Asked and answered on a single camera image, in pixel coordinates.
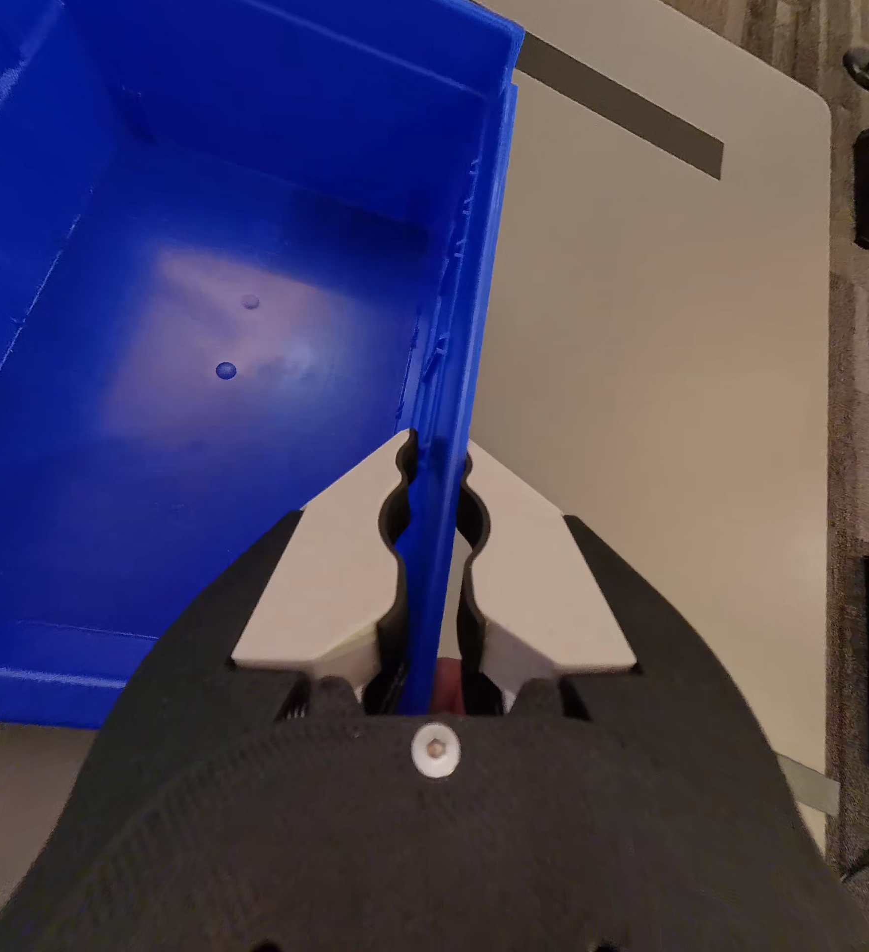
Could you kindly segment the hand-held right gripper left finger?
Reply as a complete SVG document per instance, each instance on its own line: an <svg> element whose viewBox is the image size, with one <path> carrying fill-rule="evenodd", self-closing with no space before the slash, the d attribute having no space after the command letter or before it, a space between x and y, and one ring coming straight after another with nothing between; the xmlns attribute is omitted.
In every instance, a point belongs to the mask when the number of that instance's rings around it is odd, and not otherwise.
<svg viewBox="0 0 869 952"><path fill-rule="evenodd" d="M418 435L397 432L303 507L232 652L239 667L344 680L396 708L408 667L406 566Z"/></svg>

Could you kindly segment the blue plastic bin with tag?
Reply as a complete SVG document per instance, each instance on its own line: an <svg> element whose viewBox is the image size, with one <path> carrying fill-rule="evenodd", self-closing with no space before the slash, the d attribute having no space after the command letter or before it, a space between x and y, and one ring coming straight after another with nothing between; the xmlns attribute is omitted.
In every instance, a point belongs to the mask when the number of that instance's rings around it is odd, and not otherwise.
<svg viewBox="0 0 869 952"><path fill-rule="evenodd" d="M0 720L100 726L407 427L426 706L523 39L472 2L0 2Z"/></svg>

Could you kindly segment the person's right hand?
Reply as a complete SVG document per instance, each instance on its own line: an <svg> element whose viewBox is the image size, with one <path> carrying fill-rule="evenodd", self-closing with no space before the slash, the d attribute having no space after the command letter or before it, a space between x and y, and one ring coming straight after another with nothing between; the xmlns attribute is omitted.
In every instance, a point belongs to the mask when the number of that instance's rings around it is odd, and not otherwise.
<svg viewBox="0 0 869 952"><path fill-rule="evenodd" d="M438 716L465 715L461 660L449 657L437 659L428 710L431 715Z"/></svg>

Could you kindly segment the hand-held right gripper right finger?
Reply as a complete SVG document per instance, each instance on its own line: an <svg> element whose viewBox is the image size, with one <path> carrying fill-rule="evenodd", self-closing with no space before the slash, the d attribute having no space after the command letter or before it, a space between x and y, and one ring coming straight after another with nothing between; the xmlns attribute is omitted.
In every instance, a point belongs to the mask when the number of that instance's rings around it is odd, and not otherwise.
<svg viewBox="0 0 869 952"><path fill-rule="evenodd" d="M470 548L456 616L466 705L511 705L535 680L633 670L565 514L474 442L456 529Z"/></svg>

